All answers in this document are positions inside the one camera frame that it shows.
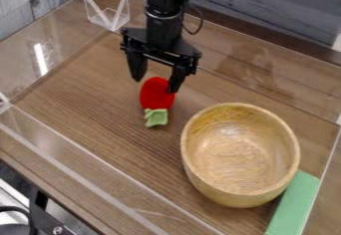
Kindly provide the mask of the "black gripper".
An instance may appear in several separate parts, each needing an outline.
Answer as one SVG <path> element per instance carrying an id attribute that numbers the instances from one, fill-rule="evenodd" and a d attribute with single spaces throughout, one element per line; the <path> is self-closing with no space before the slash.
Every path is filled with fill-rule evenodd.
<path id="1" fill-rule="evenodd" d="M 127 55 L 131 77 L 142 80 L 149 68 L 149 60 L 171 67 L 171 93 L 177 93 L 187 75 L 195 74 L 202 52 L 182 37 L 183 10 L 161 13 L 147 9 L 147 27 L 122 29 L 120 48 Z"/>

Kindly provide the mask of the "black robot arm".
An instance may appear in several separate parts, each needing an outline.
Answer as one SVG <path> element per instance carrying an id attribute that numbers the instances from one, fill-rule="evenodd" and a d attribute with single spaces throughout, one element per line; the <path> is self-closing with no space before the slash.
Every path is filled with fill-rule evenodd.
<path id="1" fill-rule="evenodd" d="M 183 38 L 182 31 L 195 35 L 183 24 L 185 7 L 189 0 L 147 0 L 146 28 L 123 28 L 120 48 L 127 55 L 131 77 L 142 80 L 149 69 L 149 60 L 171 67 L 169 92 L 177 93 L 185 78 L 194 75 L 201 50 Z"/>

